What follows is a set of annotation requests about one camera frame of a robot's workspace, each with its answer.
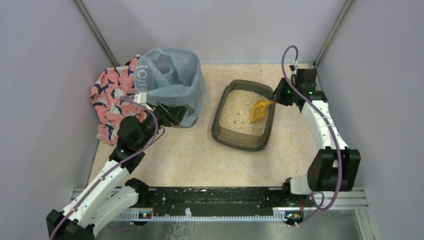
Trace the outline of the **yellow plastic litter scoop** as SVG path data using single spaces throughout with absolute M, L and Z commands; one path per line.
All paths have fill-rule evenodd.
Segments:
M 249 122 L 256 123 L 260 121 L 264 116 L 269 106 L 275 102 L 271 100 L 259 100 L 257 101 L 251 110 Z

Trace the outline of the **blue plastic trash bag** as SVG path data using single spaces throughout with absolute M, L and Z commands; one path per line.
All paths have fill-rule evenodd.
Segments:
M 182 128 L 196 124 L 204 105 L 206 83 L 201 61 L 194 52 L 177 48 L 154 48 L 140 56 L 133 71 L 136 92 L 146 102 L 170 107 L 187 107 Z

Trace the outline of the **grey plastic litter box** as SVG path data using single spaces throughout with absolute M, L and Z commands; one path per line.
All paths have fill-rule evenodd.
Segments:
M 262 95 L 264 99 L 266 99 L 273 93 L 273 89 L 270 86 L 259 82 L 242 79 L 236 79 L 231 81 L 223 91 L 220 102 L 218 104 L 211 127 L 211 135 L 213 139 L 218 143 L 231 148 L 250 152 L 261 151 L 267 146 L 271 135 L 276 105 L 272 104 L 266 110 L 265 116 L 267 116 L 267 122 L 264 134 L 255 136 L 231 131 L 229 129 L 221 127 L 219 125 L 219 120 L 221 118 L 221 112 L 223 110 L 226 98 L 228 94 L 234 90 L 255 92 L 259 95 Z

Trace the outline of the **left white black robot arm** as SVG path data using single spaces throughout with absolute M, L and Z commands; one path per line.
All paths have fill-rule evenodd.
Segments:
M 150 201 L 149 186 L 129 179 L 156 140 L 161 127 L 178 126 L 187 106 L 163 103 L 143 108 L 148 113 L 140 121 L 124 117 L 117 132 L 117 145 L 95 179 L 62 210 L 53 209 L 46 217 L 51 240 L 93 240 L 125 209 Z

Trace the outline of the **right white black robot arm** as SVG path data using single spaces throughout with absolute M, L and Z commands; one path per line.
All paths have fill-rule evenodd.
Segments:
M 290 65 L 290 71 L 290 80 L 282 77 L 269 100 L 299 108 L 309 124 L 317 154 L 307 173 L 288 178 L 286 185 L 293 195 L 334 192 L 338 182 L 341 192 L 349 192 L 354 187 L 361 155 L 340 136 L 330 114 L 327 96 L 316 87 L 316 70 Z

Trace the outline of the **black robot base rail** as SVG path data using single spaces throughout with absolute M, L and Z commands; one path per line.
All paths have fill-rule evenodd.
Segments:
M 313 204 L 283 187 L 154 187 L 116 221 L 300 223 Z

